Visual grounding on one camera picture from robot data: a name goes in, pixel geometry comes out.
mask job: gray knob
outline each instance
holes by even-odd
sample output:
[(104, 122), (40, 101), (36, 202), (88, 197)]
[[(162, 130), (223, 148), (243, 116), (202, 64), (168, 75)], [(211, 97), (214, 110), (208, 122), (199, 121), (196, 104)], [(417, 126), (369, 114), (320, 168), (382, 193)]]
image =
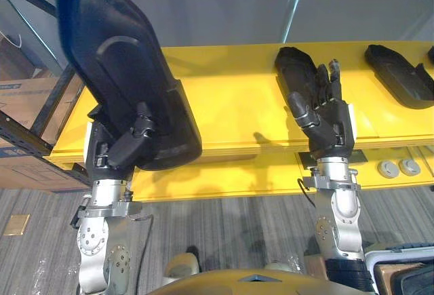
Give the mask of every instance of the gray knob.
[(378, 164), (378, 171), (385, 178), (396, 178), (399, 175), (398, 167), (391, 161), (382, 161)]
[(415, 176), (420, 173), (419, 165), (411, 158), (399, 162), (399, 168), (405, 175)]

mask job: metal bracket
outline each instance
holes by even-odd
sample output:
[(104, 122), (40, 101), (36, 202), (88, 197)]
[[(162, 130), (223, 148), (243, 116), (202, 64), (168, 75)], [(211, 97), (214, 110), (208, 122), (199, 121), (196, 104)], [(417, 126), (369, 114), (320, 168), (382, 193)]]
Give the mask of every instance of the metal bracket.
[(314, 175), (303, 176), (303, 184), (306, 188), (329, 189), (329, 190), (353, 190), (360, 191), (360, 184), (349, 181), (331, 181), (327, 176)]
[(79, 218), (96, 218), (96, 217), (127, 217), (138, 215), (142, 212), (142, 203), (139, 201), (118, 201), (106, 207), (88, 207), (78, 213)]

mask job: gray carpet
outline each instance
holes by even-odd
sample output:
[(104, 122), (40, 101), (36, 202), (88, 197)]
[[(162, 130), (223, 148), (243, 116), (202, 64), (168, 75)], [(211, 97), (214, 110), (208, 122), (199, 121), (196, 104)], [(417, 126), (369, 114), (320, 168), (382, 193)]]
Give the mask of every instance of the gray carpet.
[[(0, 232), (11, 214), (31, 214), (23, 236), (0, 237), (0, 294), (74, 294), (79, 253), (69, 220), (81, 193), (0, 190)], [(427, 187), (366, 191), (360, 227), (365, 243), (434, 241), (434, 193)], [(155, 215), (140, 275), (140, 293), (161, 285), (165, 265), (189, 245), (199, 248), (203, 270), (259, 268), (278, 260), (304, 271), (315, 252), (314, 211), (303, 196), (251, 197), (148, 204)], [(134, 289), (149, 221), (131, 225)]]

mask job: yellow surface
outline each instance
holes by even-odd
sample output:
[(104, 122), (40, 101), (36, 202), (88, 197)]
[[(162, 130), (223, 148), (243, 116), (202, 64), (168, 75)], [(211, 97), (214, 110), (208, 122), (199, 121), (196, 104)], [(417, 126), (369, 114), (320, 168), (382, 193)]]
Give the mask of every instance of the yellow surface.
[(431, 175), (434, 176), (434, 146), (418, 147), (418, 152), (423, 156), (425, 165), (429, 168)]
[[(316, 64), (331, 57), (341, 63), (343, 97), (353, 103), (359, 149), (434, 143), (434, 108), (400, 105), (375, 78), (363, 53), (371, 42), (294, 43)], [(380, 42), (412, 64), (423, 62), (434, 75), (425, 42)], [(203, 141), (203, 157), (257, 154), (269, 141), (271, 151), (306, 151), (307, 138), (289, 116), (273, 68), (278, 44), (168, 47), (164, 54), (182, 80)], [(49, 160), (73, 163), (83, 158), (87, 114), (96, 105), (85, 90)]]
[[(434, 75), (426, 56), (430, 43), (380, 43), (403, 54), (412, 64), (423, 62)], [(291, 45), (309, 53), (316, 64), (327, 63), (331, 57), (340, 61), (343, 97), (355, 107), (356, 149), (363, 149), (369, 160), (355, 165), (363, 189), (432, 184), (433, 173), (429, 168), (432, 153), (423, 153), (424, 147), (385, 147), (434, 144), (434, 109), (414, 110), (400, 105), (365, 63), (363, 53), (369, 44)], [(203, 155), (195, 164), (175, 170), (136, 169), (133, 177), (136, 200), (300, 193), (296, 179), (309, 172), (299, 165), (294, 152), (307, 151), (308, 142), (288, 116), (276, 82), (273, 63), (279, 47), (275, 44), (163, 49), (174, 76), (182, 80), (201, 133)], [(92, 95), (85, 90), (47, 159), (65, 169), (83, 161), (87, 114), (95, 105)], [(408, 157), (415, 158), (421, 174), (409, 177), (401, 173), (389, 180), (377, 172), (382, 160), (398, 164)]]
[[(431, 171), (416, 147), (363, 150), (367, 163), (351, 165), (359, 171), (362, 190), (433, 183)], [(390, 160), (396, 165), (401, 159), (413, 158), (420, 174), (406, 176), (400, 172), (393, 179), (381, 176), (377, 166)], [(133, 178), (134, 199), (137, 201), (166, 201), (206, 199), (252, 195), (300, 194), (297, 178), (310, 176), (293, 153), (261, 153), (243, 161), (186, 165), (175, 170), (145, 172), (136, 169)]]

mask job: cable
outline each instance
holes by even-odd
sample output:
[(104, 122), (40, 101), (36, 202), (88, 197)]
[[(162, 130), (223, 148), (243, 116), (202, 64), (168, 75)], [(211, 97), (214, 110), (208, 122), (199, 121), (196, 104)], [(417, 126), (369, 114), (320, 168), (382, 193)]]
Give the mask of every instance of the cable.
[(138, 284), (140, 282), (140, 272), (142, 270), (144, 254), (146, 253), (146, 248), (148, 247), (148, 242), (149, 242), (149, 239), (151, 236), (152, 226), (154, 225), (154, 215), (150, 214), (150, 215), (146, 216), (145, 218), (143, 218), (142, 221), (148, 220), (148, 219), (151, 219), (151, 222), (149, 223), (148, 235), (146, 236), (146, 241), (144, 242), (144, 246), (143, 246), (143, 250), (142, 250), (142, 256), (140, 257), (140, 262), (138, 264), (138, 271), (137, 271), (137, 278), (136, 278), (136, 289), (134, 290), (134, 292), (132, 292), (132, 294), (135, 294), (135, 295), (138, 295), (137, 291), (138, 291)]
[(0, 31), (0, 34), (5, 38), (6, 41), (11, 43), (14, 47), (17, 47), (18, 49), (21, 48), (21, 46), (22, 46), (21, 34), (18, 34), (18, 38), (20, 39), (20, 44), (18, 44), (18, 45), (15, 44), (13, 41), (11, 41), (6, 35), (4, 35), (2, 31)]
[(301, 178), (297, 179), (297, 183), (298, 186), (300, 187), (301, 191), (303, 192), (304, 196), (309, 200), (309, 202), (311, 203), (311, 205), (316, 208), (315, 204), (313, 203), (312, 199), (307, 195), (306, 191), (304, 189), (306, 189), (307, 191), (309, 191), (309, 188), (306, 188), (304, 186), (303, 180)]

